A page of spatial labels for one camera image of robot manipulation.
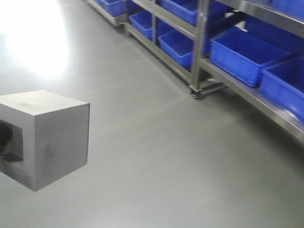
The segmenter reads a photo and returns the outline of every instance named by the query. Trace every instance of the gray floor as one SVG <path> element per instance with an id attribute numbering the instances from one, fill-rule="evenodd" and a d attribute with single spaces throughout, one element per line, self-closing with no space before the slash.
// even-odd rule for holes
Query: gray floor
<path id="1" fill-rule="evenodd" d="M 8 2 L 0 94 L 46 89 L 92 112 L 87 166 L 36 193 L 0 173 L 1 228 L 304 227 L 304 147 L 250 104 L 228 89 L 191 99 L 81 0 Z"/>

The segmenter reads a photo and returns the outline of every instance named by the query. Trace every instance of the gray cube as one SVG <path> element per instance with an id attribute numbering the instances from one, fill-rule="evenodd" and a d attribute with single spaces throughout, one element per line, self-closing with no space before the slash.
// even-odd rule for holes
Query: gray cube
<path id="1" fill-rule="evenodd" d="M 47 91 L 0 96 L 13 135 L 0 171 L 37 191 L 87 164 L 90 104 Z"/>

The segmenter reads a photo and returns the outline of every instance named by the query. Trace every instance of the wheel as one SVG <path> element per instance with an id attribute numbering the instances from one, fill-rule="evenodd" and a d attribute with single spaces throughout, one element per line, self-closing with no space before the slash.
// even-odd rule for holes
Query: wheel
<path id="1" fill-rule="evenodd" d="M 194 90 L 191 90 L 191 96 L 193 99 L 198 100 L 200 98 L 200 92 L 196 92 Z"/>

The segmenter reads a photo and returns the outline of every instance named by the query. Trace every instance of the blue plastic bin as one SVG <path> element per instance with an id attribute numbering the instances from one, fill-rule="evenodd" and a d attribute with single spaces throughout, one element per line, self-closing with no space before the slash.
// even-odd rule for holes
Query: blue plastic bin
<path id="1" fill-rule="evenodd" d="M 162 7 L 192 25 L 196 25 L 198 16 L 198 0 L 161 0 Z M 210 20 L 216 21 L 225 16 L 228 7 L 220 2 L 212 2 Z"/>
<path id="2" fill-rule="evenodd" d="M 259 86 L 262 69 L 290 56 L 243 30 L 212 39 L 210 60 L 249 86 Z"/>
<path id="3" fill-rule="evenodd" d="M 152 28 L 152 14 L 150 12 L 143 10 L 139 13 L 130 16 L 129 19 L 134 28 L 140 31 L 149 40 L 152 40 L 153 28 Z M 173 28 L 170 25 L 166 24 L 162 20 L 158 20 L 157 24 L 158 24 L 157 34 L 159 36 L 173 30 Z"/>
<path id="4" fill-rule="evenodd" d="M 304 19 L 304 0 L 273 0 L 272 8 Z"/>
<path id="5" fill-rule="evenodd" d="M 263 70 L 260 93 L 304 122 L 304 58 Z"/>
<path id="6" fill-rule="evenodd" d="M 100 0 L 100 2 L 101 6 L 114 17 L 126 13 L 126 0 Z"/>
<path id="7" fill-rule="evenodd" d="M 245 29 L 249 33 L 291 53 L 299 54 L 304 52 L 304 38 L 257 18 L 247 16 Z"/>
<path id="8" fill-rule="evenodd" d="M 164 52 L 171 56 L 185 69 L 189 70 L 191 68 L 194 45 L 192 39 L 176 30 L 173 30 L 158 37 L 158 40 Z"/>

